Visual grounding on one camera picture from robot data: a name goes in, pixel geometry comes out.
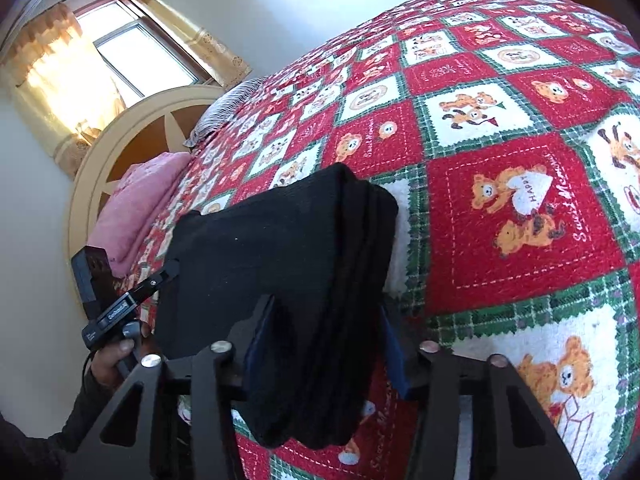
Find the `black device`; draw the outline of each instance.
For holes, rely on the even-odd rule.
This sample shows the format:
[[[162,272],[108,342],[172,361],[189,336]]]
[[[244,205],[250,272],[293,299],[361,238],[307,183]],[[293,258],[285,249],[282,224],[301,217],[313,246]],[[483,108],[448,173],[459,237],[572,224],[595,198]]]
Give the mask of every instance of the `black device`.
[[[231,403],[246,399],[251,352],[268,332],[265,323],[273,322],[276,301],[259,298],[253,315],[237,322],[227,340],[193,357],[143,358],[69,459],[65,480],[183,478],[175,413],[180,394],[191,394],[193,478],[244,479]],[[460,395],[473,398],[471,480],[580,480],[556,429],[505,356],[460,357],[414,337],[399,314],[382,308],[380,316],[388,376],[402,398],[420,402],[406,480],[453,479]],[[124,444],[113,442],[110,427],[133,397],[139,399],[137,425]]]
[[[71,258],[71,269],[86,318],[97,319],[118,299],[107,252],[100,247],[85,246]]]
[[[177,260],[169,260],[157,272],[118,297],[114,278],[104,249],[85,246],[71,259],[71,267],[84,312],[89,320],[82,329],[82,341],[91,351],[98,351],[109,342],[133,339],[133,352],[117,367],[126,378],[140,360],[140,322],[136,308],[163,285],[174,279],[179,271]]]

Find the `finger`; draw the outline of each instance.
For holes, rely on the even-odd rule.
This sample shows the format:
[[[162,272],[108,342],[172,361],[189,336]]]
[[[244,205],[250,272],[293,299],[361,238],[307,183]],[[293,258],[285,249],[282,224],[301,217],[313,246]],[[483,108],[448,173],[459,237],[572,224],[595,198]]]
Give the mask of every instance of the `finger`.
[[[149,354],[159,354],[160,350],[156,344],[156,340],[153,335],[142,339],[142,346],[140,348],[140,358]]]
[[[151,327],[144,321],[140,322],[140,333],[142,337],[149,337],[151,335]]]
[[[131,339],[123,339],[120,342],[109,343],[96,353],[94,362],[98,361],[99,364],[107,368],[114,367],[118,361],[131,353],[133,347],[134,343]]]

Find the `pillow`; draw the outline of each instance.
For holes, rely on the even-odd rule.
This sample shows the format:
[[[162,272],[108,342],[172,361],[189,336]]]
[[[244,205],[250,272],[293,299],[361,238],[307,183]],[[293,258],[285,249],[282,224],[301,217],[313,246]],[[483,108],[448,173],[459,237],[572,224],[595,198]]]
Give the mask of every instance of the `pillow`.
[[[191,160],[189,153],[161,153],[129,168],[98,216],[87,244],[107,251],[111,272],[122,278],[129,272],[142,240],[171,199],[180,176]]]
[[[266,79],[266,77],[259,77],[258,79],[244,81],[214,102],[202,114],[202,117],[193,127],[189,138],[184,141],[184,145],[188,148],[193,148],[202,139],[222,128]]]

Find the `folded black fabric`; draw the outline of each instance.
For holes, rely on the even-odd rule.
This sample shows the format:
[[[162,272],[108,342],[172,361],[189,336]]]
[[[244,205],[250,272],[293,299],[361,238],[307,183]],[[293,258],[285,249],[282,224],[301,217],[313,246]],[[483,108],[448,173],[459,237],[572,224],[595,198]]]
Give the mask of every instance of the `folded black fabric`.
[[[262,294],[276,295],[238,409],[263,446],[345,444],[376,358],[397,211],[386,190],[334,164],[218,213],[183,216],[166,255],[180,276],[158,306],[162,351],[194,355],[251,316]]]

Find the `window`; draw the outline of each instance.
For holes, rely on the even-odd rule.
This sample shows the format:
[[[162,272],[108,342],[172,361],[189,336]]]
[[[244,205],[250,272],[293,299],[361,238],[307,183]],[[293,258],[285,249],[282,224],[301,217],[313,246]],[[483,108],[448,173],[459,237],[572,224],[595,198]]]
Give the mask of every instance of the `window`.
[[[99,0],[77,11],[127,105],[209,75],[162,29],[126,0]]]

